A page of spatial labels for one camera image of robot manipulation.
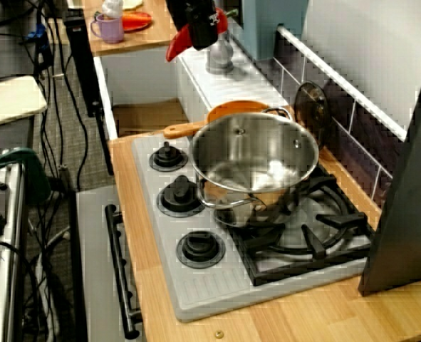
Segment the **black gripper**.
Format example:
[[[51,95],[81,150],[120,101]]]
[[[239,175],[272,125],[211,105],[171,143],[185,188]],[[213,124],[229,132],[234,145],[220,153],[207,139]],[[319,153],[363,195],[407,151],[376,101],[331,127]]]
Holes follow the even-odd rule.
[[[189,25],[192,46],[196,50],[210,47],[217,42],[218,32],[228,29],[227,15],[214,1],[166,1],[175,28],[179,31]]]

